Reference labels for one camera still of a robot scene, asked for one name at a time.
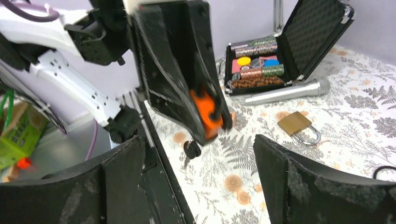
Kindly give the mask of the black padlock keys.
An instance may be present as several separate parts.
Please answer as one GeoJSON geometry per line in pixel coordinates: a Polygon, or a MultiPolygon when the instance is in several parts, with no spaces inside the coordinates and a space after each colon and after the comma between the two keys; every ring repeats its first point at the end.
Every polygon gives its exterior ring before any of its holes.
{"type": "Polygon", "coordinates": [[[185,160],[184,160],[184,168],[187,168],[187,166],[189,165],[189,162],[192,159],[199,157],[202,152],[201,152],[200,146],[194,140],[186,141],[183,144],[183,149],[184,149],[184,153],[186,156],[185,160]]]}

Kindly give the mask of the large brass padlock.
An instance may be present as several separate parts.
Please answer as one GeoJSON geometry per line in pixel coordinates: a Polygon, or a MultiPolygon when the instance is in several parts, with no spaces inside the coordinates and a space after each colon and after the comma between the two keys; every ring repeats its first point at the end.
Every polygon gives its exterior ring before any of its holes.
{"type": "Polygon", "coordinates": [[[279,120],[277,124],[285,133],[290,137],[294,137],[302,144],[313,146],[321,141],[321,133],[312,125],[312,122],[300,112],[294,112],[287,115],[283,119],[279,120]],[[315,133],[316,139],[314,141],[306,141],[297,136],[298,133],[307,128],[311,129],[315,133]]]}

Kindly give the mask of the black cable lock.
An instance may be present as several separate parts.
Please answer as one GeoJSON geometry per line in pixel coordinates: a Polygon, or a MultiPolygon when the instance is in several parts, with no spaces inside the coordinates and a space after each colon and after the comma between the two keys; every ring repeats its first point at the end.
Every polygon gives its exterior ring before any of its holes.
{"type": "Polygon", "coordinates": [[[396,171],[395,166],[380,166],[373,171],[372,178],[378,180],[388,180],[389,173],[394,173],[396,171]]]}

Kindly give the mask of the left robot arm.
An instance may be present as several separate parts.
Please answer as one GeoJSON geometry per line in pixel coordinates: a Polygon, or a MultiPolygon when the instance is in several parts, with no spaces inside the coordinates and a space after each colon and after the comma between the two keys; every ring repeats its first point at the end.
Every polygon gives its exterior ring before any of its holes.
{"type": "Polygon", "coordinates": [[[92,10],[0,3],[0,57],[49,80],[83,105],[114,142],[136,134],[138,112],[94,87],[62,55],[123,65],[132,51],[139,91],[163,117],[200,145],[229,130],[212,49],[210,6],[203,0],[93,0],[92,10]]]}

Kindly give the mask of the orange black carabiner clip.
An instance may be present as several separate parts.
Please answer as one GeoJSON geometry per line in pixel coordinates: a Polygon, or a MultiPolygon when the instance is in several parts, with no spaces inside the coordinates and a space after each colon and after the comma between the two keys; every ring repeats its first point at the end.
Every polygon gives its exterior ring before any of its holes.
{"type": "Polygon", "coordinates": [[[214,100],[206,91],[203,91],[199,97],[196,95],[194,90],[190,90],[190,96],[192,97],[202,119],[206,140],[215,138],[218,135],[219,129],[223,125],[223,119],[221,115],[218,118],[212,116],[215,110],[214,100]]]}

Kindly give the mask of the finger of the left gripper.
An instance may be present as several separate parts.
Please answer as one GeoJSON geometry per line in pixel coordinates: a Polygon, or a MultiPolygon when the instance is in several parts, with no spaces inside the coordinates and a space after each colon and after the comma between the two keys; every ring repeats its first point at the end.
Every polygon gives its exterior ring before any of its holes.
{"type": "Polygon", "coordinates": [[[198,82],[197,47],[188,3],[140,4],[131,13],[135,56],[151,107],[182,125],[199,144],[205,129],[190,90],[203,93],[198,82]]]}
{"type": "Polygon", "coordinates": [[[192,34],[197,47],[195,58],[198,62],[198,82],[214,100],[212,117],[222,118],[222,129],[230,130],[233,121],[219,85],[212,44],[209,3],[203,0],[189,0],[187,3],[192,34]]]}

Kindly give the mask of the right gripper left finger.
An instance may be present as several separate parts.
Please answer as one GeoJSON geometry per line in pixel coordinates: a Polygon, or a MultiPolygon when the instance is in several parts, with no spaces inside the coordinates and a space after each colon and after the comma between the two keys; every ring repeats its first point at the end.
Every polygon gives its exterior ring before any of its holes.
{"type": "Polygon", "coordinates": [[[3,224],[131,224],[145,158],[136,135],[114,149],[42,179],[0,186],[3,224]]]}

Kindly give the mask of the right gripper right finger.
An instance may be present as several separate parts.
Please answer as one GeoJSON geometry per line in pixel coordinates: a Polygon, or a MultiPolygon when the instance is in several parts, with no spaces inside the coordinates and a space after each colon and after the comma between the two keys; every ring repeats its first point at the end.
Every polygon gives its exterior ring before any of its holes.
{"type": "Polygon", "coordinates": [[[261,134],[253,149],[271,223],[395,223],[394,182],[336,170],[261,134]]]}

